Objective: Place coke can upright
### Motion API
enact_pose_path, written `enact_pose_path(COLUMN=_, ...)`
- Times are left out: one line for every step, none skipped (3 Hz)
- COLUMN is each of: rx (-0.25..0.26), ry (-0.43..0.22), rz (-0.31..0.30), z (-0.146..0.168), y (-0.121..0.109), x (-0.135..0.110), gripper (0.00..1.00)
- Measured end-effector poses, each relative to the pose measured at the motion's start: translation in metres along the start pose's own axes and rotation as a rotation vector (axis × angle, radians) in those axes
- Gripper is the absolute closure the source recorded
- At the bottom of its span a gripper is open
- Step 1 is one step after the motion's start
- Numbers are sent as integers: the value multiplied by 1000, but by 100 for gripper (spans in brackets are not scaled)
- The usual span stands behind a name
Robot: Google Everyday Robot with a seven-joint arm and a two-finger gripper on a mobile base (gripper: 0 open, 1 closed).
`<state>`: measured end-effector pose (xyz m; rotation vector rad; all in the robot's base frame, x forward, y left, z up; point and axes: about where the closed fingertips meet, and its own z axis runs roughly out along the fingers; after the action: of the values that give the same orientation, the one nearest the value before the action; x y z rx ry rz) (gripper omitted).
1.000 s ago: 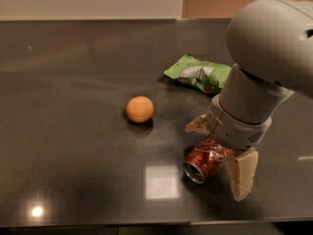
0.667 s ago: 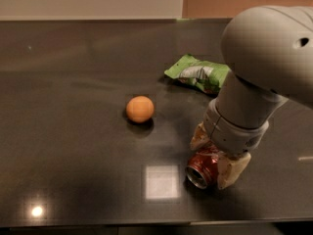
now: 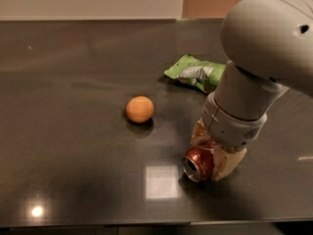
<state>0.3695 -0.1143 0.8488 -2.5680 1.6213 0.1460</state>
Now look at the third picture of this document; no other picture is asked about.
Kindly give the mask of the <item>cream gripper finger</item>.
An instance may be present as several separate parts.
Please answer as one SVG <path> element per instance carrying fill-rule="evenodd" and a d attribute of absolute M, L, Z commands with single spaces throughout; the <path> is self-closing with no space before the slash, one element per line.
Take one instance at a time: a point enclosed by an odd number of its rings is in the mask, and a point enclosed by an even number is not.
<path fill-rule="evenodd" d="M 203 125 L 203 121 L 200 118 L 194 126 L 193 133 L 191 136 L 191 145 L 199 146 L 205 143 L 209 139 L 209 135 Z"/>
<path fill-rule="evenodd" d="M 246 148 L 226 150 L 216 147 L 213 150 L 213 170 L 211 179 L 219 181 L 233 172 L 246 155 Z"/>

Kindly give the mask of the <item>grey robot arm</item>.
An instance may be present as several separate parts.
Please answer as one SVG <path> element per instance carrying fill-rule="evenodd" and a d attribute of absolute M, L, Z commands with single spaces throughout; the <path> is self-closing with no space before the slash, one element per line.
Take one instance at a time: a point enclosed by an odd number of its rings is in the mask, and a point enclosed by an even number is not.
<path fill-rule="evenodd" d="M 223 21 L 229 62 L 183 158 L 194 182 L 227 177 L 289 89 L 313 95 L 313 0 L 242 0 Z"/>

